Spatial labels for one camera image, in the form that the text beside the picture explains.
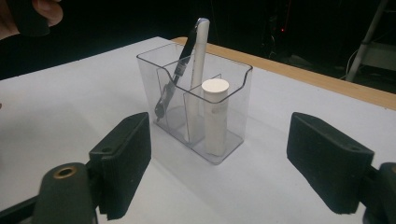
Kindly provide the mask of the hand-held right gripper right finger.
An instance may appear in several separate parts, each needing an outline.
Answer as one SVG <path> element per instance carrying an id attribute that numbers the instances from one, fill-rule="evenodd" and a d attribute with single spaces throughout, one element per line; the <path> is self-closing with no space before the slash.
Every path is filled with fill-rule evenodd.
<path id="1" fill-rule="evenodd" d="M 352 214 L 374 152 L 322 119 L 291 115 L 287 158 L 336 214 Z"/>

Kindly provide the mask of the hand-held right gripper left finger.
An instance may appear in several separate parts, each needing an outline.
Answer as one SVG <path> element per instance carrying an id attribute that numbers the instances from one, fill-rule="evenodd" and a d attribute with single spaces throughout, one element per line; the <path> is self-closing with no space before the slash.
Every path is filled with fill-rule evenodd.
<path id="1" fill-rule="evenodd" d="M 93 206 L 108 220 L 124 217 L 151 159 L 149 113 L 123 119 L 89 156 Z"/>

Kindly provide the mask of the short white cylinder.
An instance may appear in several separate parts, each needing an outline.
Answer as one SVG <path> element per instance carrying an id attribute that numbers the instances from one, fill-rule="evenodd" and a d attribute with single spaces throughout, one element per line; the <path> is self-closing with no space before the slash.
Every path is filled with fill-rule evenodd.
<path id="1" fill-rule="evenodd" d="M 230 84 L 221 78 L 211 78 L 202 84 L 204 92 L 205 149 L 215 156 L 226 150 L 228 89 Z"/>

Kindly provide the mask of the clear plastic organizer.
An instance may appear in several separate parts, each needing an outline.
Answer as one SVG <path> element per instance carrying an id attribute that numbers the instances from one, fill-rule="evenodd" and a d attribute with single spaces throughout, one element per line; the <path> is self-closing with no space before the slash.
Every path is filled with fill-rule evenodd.
<path id="1" fill-rule="evenodd" d="M 196 120 L 197 136 L 193 143 L 189 143 L 187 140 L 186 103 L 191 89 L 194 52 L 191 53 L 191 59 L 184 75 L 176 85 L 174 96 L 167 107 L 165 116 L 160 121 L 156 120 L 155 106 L 162 95 L 164 85 L 173 77 L 183 47 L 176 43 L 167 44 L 136 56 L 148 97 L 152 122 L 202 158 L 213 164 L 220 164 L 245 140 L 252 66 L 211 53 L 205 55 L 202 84 L 211 78 L 221 78 L 230 84 L 228 96 L 226 97 L 228 100 L 226 150 L 222 156 L 215 156 L 207 153 L 205 149 L 204 92 L 202 84 L 199 87 L 201 93 Z"/>

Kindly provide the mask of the black pen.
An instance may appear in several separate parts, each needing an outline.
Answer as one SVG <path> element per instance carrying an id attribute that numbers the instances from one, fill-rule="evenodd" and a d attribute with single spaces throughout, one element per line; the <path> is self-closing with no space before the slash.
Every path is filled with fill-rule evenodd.
<path id="1" fill-rule="evenodd" d="M 175 68 L 173 77 L 163 87 L 162 95 L 157 102 L 154 110 L 157 121 L 160 121 L 165 116 L 167 107 L 169 106 L 169 103 L 174 96 L 176 85 L 179 79 L 184 75 L 186 67 L 191 59 L 191 53 L 194 48 L 197 36 L 197 29 L 198 26 L 195 25 L 189 32 L 187 42 L 183 47 L 183 50 L 181 51 L 179 59 L 177 61 L 177 66 Z"/>

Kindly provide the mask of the long white pen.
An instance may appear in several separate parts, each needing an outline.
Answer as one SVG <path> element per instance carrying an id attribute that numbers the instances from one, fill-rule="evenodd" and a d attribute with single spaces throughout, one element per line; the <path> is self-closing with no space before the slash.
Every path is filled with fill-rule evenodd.
<path id="1" fill-rule="evenodd" d="M 197 116 L 199 112 L 200 85 L 202 84 L 205 63 L 206 43 L 208 38 L 210 20 L 200 18 L 196 23 L 196 42 L 194 61 L 191 75 L 191 89 L 186 103 L 187 112 L 187 140 L 193 143 L 197 136 Z"/>

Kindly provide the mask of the white board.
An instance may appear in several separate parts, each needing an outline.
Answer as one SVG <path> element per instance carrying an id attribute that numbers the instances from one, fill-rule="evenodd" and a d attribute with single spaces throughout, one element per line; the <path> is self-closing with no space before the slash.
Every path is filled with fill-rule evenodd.
<path id="1" fill-rule="evenodd" d="M 154 37 L 88 59 L 0 81 L 0 211 L 33 197 L 42 176 L 90 150 L 148 107 L 136 56 Z M 162 129 L 131 206 L 114 224 L 359 224 L 336 215 L 288 161 L 290 116 L 324 119 L 396 162 L 396 111 L 252 66 L 244 144 L 213 165 Z"/>

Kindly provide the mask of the wooden table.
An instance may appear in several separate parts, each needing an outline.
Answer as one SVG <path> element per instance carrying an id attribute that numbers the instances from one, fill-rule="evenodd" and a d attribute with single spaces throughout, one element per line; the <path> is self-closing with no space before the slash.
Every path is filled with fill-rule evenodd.
<path id="1" fill-rule="evenodd" d="M 334 91 L 345 96 L 364 101 L 373 105 L 382 106 L 396 111 L 396 94 L 365 87 L 359 84 L 347 82 L 333 77 L 327 77 L 319 73 L 307 71 L 298 67 L 274 62 L 258 56 L 250 55 L 234 49 L 227 49 L 214 44 L 208 44 L 206 50 L 209 53 L 247 63 L 254 67 L 267 70 L 284 77 L 289 77 L 304 83 L 320 87 L 328 91 Z"/>

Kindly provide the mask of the white metal stand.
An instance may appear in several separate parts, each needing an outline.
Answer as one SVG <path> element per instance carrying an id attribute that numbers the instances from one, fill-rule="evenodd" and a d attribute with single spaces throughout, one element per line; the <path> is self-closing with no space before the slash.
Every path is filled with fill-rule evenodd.
<path id="1" fill-rule="evenodd" d="M 374 40 L 375 30 L 386 12 L 389 2 L 396 0 L 380 0 L 371 24 L 356 51 L 352 65 L 346 70 L 345 81 L 352 82 L 362 65 L 396 72 L 396 45 L 379 43 Z"/>

